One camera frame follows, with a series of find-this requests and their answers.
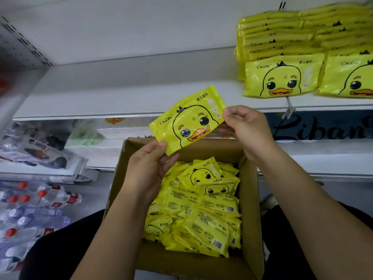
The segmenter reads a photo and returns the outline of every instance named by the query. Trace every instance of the barcode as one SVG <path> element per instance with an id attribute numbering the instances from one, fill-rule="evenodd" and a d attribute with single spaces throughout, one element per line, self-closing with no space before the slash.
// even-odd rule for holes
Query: barcode
<path id="1" fill-rule="evenodd" d="M 218 249 L 221 249 L 221 247 L 223 246 L 223 244 L 218 240 L 214 240 L 213 245 L 216 246 Z"/>

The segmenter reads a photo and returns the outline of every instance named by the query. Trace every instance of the red bottle cap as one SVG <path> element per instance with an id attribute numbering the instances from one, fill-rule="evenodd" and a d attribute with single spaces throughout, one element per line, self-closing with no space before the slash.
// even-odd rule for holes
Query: red bottle cap
<path id="1" fill-rule="evenodd" d="M 43 197 L 45 197 L 47 195 L 47 193 L 48 192 L 46 190 L 40 190 L 38 192 L 38 197 L 43 198 Z"/>
<path id="2" fill-rule="evenodd" d="M 25 194 L 24 196 L 21 196 L 21 202 L 28 202 L 31 199 L 31 196 L 29 194 Z"/>
<path id="3" fill-rule="evenodd" d="M 21 183 L 19 183 L 19 184 L 17 185 L 17 188 L 26 188 L 27 185 L 28 185 L 27 182 L 21 182 Z"/>
<path id="4" fill-rule="evenodd" d="M 8 198 L 7 203 L 13 203 L 18 201 L 18 196 L 11 196 Z"/>
<path id="5" fill-rule="evenodd" d="M 10 228 L 5 232 L 4 237 L 11 237 L 11 236 L 16 235 L 16 233 L 17 233 L 16 228 Z"/>

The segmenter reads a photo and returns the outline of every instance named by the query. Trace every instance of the duck eye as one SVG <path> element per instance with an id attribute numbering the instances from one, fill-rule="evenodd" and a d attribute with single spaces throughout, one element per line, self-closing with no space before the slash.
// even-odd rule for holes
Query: duck eye
<path id="1" fill-rule="evenodd" d="M 188 137 L 188 136 L 190 136 L 190 130 L 189 129 L 184 129 L 184 130 L 181 131 L 180 134 L 184 137 Z"/>
<path id="2" fill-rule="evenodd" d="M 273 81 L 267 83 L 267 88 L 268 89 L 274 89 L 275 87 L 276 87 L 276 84 Z"/>
<path id="3" fill-rule="evenodd" d="M 296 87 L 296 80 L 291 80 L 288 82 L 288 87 L 293 88 Z"/>
<path id="4" fill-rule="evenodd" d="M 360 81 L 354 81 L 354 82 L 351 83 L 350 87 L 351 87 L 351 89 L 354 89 L 354 90 L 359 89 L 361 87 L 361 82 Z"/>
<path id="5" fill-rule="evenodd" d="M 208 117 L 202 117 L 200 119 L 200 124 L 203 125 L 203 126 L 206 126 L 208 124 L 208 122 L 209 122 Z"/>

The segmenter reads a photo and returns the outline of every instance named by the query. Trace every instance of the duck beak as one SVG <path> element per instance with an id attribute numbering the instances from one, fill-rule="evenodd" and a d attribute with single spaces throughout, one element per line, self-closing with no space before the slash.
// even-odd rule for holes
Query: duck beak
<path id="1" fill-rule="evenodd" d="M 189 141 L 195 141 L 198 140 L 199 138 L 203 137 L 206 133 L 210 131 L 210 126 L 207 126 L 203 129 L 198 129 L 193 133 L 191 137 L 188 137 Z"/>
<path id="2" fill-rule="evenodd" d="M 350 95 L 373 96 L 373 90 L 371 90 L 371 89 L 361 89 L 361 90 L 356 90 L 356 91 L 350 91 Z"/>
<path id="3" fill-rule="evenodd" d="M 292 89 L 278 88 L 276 90 L 270 91 L 269 94 L 270 95 L 289 94 L 292 91 L 293 91 Z"/>

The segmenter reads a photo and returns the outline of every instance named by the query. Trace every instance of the forearm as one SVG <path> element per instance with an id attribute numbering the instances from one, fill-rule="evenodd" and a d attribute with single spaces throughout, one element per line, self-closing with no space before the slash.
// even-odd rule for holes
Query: forearm
<path id="1" fill-rule="evenodd" d="M 257 161 L 318 279 L 372 275 L 373 232 L 278 147 Z"/>
<path id="2" fill-rule="evenodd" d="M 71 279 L 133 279 L 147 209 L 122 189 Z"/>

